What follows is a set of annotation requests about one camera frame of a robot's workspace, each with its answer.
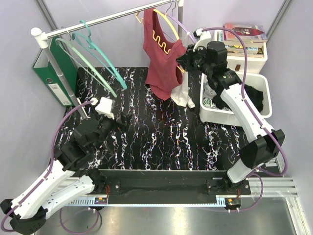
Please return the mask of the dark red tank top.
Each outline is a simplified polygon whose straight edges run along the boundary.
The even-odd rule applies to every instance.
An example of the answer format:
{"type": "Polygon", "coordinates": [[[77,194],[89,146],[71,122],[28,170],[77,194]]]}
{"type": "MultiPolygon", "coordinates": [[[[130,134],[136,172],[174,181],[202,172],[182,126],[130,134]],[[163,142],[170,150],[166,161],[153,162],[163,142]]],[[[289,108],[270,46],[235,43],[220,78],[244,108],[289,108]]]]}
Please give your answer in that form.
{"type": "Polygon", "coordinates": [[[150,58],[145,83],[159,99],[168,100],[172,90],[183,82],[183,74],[177,59],[184,55],[186,48],[180,38],[175,42],[166,39],[155,8],[144,11],[143,49],[150,58]]]}

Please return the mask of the yellow hanger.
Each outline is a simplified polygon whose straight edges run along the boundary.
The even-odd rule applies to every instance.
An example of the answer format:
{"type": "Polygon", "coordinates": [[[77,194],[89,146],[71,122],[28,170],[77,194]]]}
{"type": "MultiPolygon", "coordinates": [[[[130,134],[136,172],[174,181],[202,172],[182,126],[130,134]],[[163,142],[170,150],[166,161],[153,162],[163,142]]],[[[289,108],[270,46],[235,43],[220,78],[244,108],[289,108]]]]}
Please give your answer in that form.
{"type": "MultiPolygon", "coordinates": [[[[156,12],[157,14],[159,14],[161,17],[164,18],[164,20],[167,22],[167,24],[169,25],[169,27],[171,28],[171,30],[173,31],[174,33],[174,36],[176,37],[177,41],[180,40],[179,36],[178,36],[178,33],[176,31],[176,29],[174,28],[174,26],[172,25],[172,23],[170,22],[170,20],[167,18],[167,14],[163,14],[161,13],[159,10],[157,9],[153,9],[154,12],[156,12]]],[[[144,25],[144,18],[140,19],[138,17],[140,12],[137,12],[135,14],[135,17],[136,19],[139,21],[139,23],[141,23],[143,25],[143,27],[145,26],[144,25]]],[[[152,39],[158,44],[158,46],[164,51],[165,54],[169,54],[170,51],[171,51],[171,48],[168,48],[167,47],[167,44],[161,40],[161,37],[159,35],[156,35],[155,31],[152,30],[153,34],[152,34],[152,39]]]]}

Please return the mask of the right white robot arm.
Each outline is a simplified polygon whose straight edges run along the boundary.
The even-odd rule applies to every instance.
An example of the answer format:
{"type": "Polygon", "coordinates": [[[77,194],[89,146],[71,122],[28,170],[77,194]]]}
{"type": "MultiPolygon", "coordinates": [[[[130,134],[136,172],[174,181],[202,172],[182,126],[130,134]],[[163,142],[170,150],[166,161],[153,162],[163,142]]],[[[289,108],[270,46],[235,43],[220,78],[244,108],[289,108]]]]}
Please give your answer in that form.
{"type": "Polygon", "coordinates": [[[227,171],[222,188],[233,194],[240,183],[268,161],[282,154],[285,134],[262,119],[245,91],[245,78],[227,67],[224,43],[211,41],[207,46],[189,45],[177,62],[186,71],[206,75],[209,86],[226,103],[241,124],[248,144],[240,150],[239,160],[227,171]]]}

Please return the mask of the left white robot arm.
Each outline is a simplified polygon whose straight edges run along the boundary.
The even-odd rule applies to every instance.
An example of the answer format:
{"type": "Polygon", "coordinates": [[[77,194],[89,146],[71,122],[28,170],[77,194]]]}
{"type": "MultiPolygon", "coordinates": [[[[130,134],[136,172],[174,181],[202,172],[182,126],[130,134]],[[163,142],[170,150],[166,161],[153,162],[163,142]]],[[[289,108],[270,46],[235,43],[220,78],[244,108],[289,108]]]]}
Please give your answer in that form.
{"type": "Polygon", "coordinates": [[[31,235],[74,199],[83,194],[106,192],[109,188],[106,177],[96,168],[87,170],[64,189],[58,192],[55,189],[92,159],[92,151],[100,147],[111,132],[127,132],[130,120],[130,115],[121,113],[119,120],[101,115],[80,121],[70,140],[52,154],[44,173],[20,196],[1,202],[5,218],[11,219],[11,231],[31,235]]]}

